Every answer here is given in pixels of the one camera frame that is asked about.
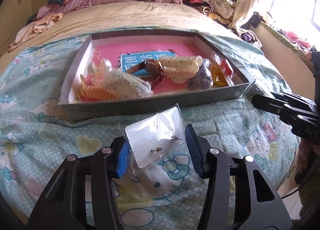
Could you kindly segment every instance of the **yellow heart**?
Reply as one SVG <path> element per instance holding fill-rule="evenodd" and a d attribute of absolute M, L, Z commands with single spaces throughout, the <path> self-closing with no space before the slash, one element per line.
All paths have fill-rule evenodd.
<path fill-rule="evenodd" d="M 99 139 L 89 139 L 83 135 L 77 137 L 77 144 L 82 154 L 96 152 L 101 146 Z"/>

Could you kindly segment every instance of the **cabinet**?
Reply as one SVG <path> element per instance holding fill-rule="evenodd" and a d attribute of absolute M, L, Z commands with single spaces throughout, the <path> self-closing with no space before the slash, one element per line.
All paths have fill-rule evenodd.
<path fill-rule="evenodd" d="M 3 0 L 0 5 L 0 56 L 31 15 L 31 0 Z"/>

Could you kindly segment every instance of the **shallow box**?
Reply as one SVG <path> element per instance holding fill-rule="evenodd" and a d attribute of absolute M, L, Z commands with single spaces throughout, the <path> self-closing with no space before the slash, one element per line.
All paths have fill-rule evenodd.
<path fill-rule="evenodd" d="M 81 102 L 78 100 L 80 74 L 87 76 L 86 67 L 94 59 L 108 58 L 113 67 L 120 64 L 121 54 L 152 50 L 172 51 L 177 56 L 211 56 L 213 51 L 224 56 L 199 33 L 174 30 L 126 30 L 92 34 L 81 46 L 61 88 L 60 105 L 73 121 L 92 117 L 133 115 L 159 112 L 179 104 L 181 108 L 234 99 L 249 85 L 246 77 L 230 62 L 234 86 L 199 91 L 154 93 L 153 97 L 115 101 Z"/>

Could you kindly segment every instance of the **peach towel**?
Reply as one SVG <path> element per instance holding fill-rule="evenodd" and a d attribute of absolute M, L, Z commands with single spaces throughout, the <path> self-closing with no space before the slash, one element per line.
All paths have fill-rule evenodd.
<path fill-rule="evenodd" d="M 16 39 L 9 46 L 8 52 L 18 48 L 21 44 L 34 38 L 38 34 L 48 30 L 54 26 L 54 23 L 58 22 L 63 17 L 62 13 L 46 16 L 39 21 L 32 22 L 29 25 L 22 28 L 16 36 Z"/>

